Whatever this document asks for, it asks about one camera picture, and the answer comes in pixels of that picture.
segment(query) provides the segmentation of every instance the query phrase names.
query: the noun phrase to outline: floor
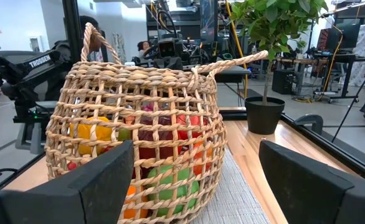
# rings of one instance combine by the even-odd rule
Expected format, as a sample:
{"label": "floor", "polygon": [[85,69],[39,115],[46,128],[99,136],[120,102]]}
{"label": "floor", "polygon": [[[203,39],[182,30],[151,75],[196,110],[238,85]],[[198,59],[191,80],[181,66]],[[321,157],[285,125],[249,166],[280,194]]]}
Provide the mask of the floor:
{"label": "floor", "polygon": [[[315,80],[315,78],[305,78],[305,83],[318,84],[319,82],[320,79]],[[228,83],[227,85],[225,85],[223,83],[218,83],[217,87],[219,106],[236,107],[239,105],[239,97],[236,94],[236,84]],[[248,88],[262,94],[264,90],[264,81],[250,79]],[[348,89],[349,94],[355,95],[358,89],[358,87],[350,86]],[[312,88],[305,88],[302,91],[302,95],[312,95],[312,92]],[[271,88],[268,91],[268,95],[284,100],[284,112],[292,119],[298,119],[306,114],[320,115],[324,120],[323,130],[332,135],[335,135],[338,126],[344,118],[351,103],[350,99],[336,100],[332,104],[329,104],[327,102],[327,99],[322,102],[300,103],[292,100],[292,97],[290,95],[281,95],[272,91]],[[363,113],[359,111],[364,102],[365,88],[360,91],[359,103],[354,104],[353,108],[346,118],[346,121],[343,123],[343,128],[340,130],[337,138],[365,153],[365,119],[363,117]],[[243,99],[240,99],[240,103],[244,106]]]}
{"label": "floor", "polygon": [[[16,115],[13,103],[4,95],[0,96],[0,168],[20,169],[36,155],[28,150],[16,149],[13,141],[17,138],[20,124],[14,124],[12,118]],[[10,176],[5,172],[0,182]]]}

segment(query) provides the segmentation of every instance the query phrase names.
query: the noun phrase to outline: basket handle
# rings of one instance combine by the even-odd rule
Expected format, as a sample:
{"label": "basket handle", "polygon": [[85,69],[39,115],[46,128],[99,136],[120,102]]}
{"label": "basket handle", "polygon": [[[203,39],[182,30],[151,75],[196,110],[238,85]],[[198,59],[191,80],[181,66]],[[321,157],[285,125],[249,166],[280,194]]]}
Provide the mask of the basket handle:
{"label": "basket handle", "polygon": [[193,72],[193,76],[191,78],[191,81],[188,83],[187,89],[195,90],[197,88],[197,83],[199,80],[200,73],[211,71],[208,77],[214,80],[215,74],[224,71],[225,69],[228,69],[234,65],[242,65],[244,63],[253,62],[266,57],[268,57],[268,51],[263,50],[257,54],[249,55],[238,59],[222,60],[208,65],[196,66],[191,69],[191,71]]}
{"label": "basket handle", "polygon": [[260,60],[263,58],[268,57],[268,51],[263,50],[259,53],[249,55],[246,57],[238,58],[238,59],[232,59],[232,60],[221,60],[215,63],[211,63],[208,65],[202,65],[197,68],[198,73],[208,72],[211,70],[214,70],[216,68],[222,67],[223,69],[218,70],[218,72],[224,71],[225,69],[228,69],[230,67],[233,67],[234,65],[243,65],[245,63],[253,62],[256,60]]}
{"label": "basket handle", "polygon": [[99,38],[101,43],[103,43],[108,50],[112,53],[113,59],[115,60],[116,64],[121,65],[120,59],[118,54],[116,53],[115,49],[103,38],[103,36],[97,31],[97,29],[93,26],[91,23],[85,24],[85,30],[84,30],[84,39],[83,39],[83,49],[81,56],[81,61],[86,62],[87,56],[90,53],[90,41],[91,41],[91,35],[94,35],[95,37]]}

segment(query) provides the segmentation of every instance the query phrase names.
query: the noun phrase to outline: gray placemat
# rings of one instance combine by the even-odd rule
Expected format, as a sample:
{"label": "gray placemat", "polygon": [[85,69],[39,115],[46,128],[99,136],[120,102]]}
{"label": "gray placemat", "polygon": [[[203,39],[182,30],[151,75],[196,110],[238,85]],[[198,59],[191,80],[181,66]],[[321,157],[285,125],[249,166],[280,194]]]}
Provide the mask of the gray placemat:
{"label": "gray placemat", "polygon": [[270,223],[227,147],[216,192],[191,223]]}

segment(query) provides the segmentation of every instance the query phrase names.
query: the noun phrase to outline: person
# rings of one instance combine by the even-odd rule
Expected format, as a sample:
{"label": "person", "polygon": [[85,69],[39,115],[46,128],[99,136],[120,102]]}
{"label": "person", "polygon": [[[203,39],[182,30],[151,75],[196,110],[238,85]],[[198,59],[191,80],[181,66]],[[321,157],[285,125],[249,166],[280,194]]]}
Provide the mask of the person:
{"label": "person", "polygon": [[144,53],[146,50],[148,50],[150,47],[151,47],[151,44],[144,40],[144,41],[141,41],[137,44],[137,47],[138,47],[138,57],[140,58],[140,62],[143,63],[143,62],[149,62],[150,60],[145,60],[144,59]]}

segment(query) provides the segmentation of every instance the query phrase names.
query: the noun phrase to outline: black plant pot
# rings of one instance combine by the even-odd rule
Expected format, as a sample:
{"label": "black plant pot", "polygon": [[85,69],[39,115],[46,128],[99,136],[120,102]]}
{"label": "black plant pot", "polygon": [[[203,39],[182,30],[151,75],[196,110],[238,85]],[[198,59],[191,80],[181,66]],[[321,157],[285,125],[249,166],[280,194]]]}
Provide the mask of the black plant pot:
{"label": "black plant pot", "polygon": [[264,106],[262,100],[262,96],[245,99],[248,129],[255,134],[273,134],[285,108],[285,102],[267,97],[269,103]]}

